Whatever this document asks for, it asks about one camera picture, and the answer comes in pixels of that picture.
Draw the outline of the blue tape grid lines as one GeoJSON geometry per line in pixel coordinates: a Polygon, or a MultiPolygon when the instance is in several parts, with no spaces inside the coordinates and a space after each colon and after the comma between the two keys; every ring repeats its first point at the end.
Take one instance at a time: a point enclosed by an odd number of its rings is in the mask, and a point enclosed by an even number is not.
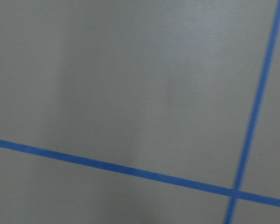
{"type": "Polygon", "coordinates": [[[37,148],[33,146],[23,145],[15,142],[10,142],[0,139],[0,148],[5,148],[9,150],[14,150],[22,153],[33,154],[37,156],[42,156],[50,159],[55,159],[58,161],[65,161],[69,163],[74,163],[78,165],[98,168],[101,170],[112,171],[115,173],[121,173],[124,175],[131,175],[135,177],[140,177],[144,179],[149,179],[157,182],[168,183],[176,186],[186,187],[190,189],[196,189],[204,192],[209,192],[213,194],[218,194],[222,196],[229,197],[229,203],[226,209],[226,214],[224,218],[225,224],[232,223],[233,215],[237,205],[237,201],[247,200],[261,204],[267,204],[270,206],[280,207],[280,199],[257,195],[254,193],[241,191],[242,181],[245,176],[245,169],[247,161],[249,158],[249,153],[251,145],[254,138],[254,133],[259,118],[259,111],[261,109],[261,103],[263,100],[267,79],[270,73],[271,64],[273,61],[274,49],[276,46],[278,32],[280,29],[280,0],[276,3],[276,9],[274,12],[273,22],[271,25],[271,31],[269,39],[267,42],[266,53],[264,56],[261,73],[259,75],[259,81],[257,85],[257,90],[255,92],[254,102],[249,117],[248,127],[245,134],[245,141],[243,143],[241,156],[238,162],[238,168],[234,179],[234,184],[231,189],[219,187],[212,184],[206,184],[202,182],[196,182],[192,180],[182,179],[174,176],[163,175],[155,172],[145,171],[141,169],[131,168],[127,166],[121,166],[113,163],[88,159],[85,157],[79,157],[71,154],[60,153],[57,151],[47,150],[43,148],[37,148]]]}

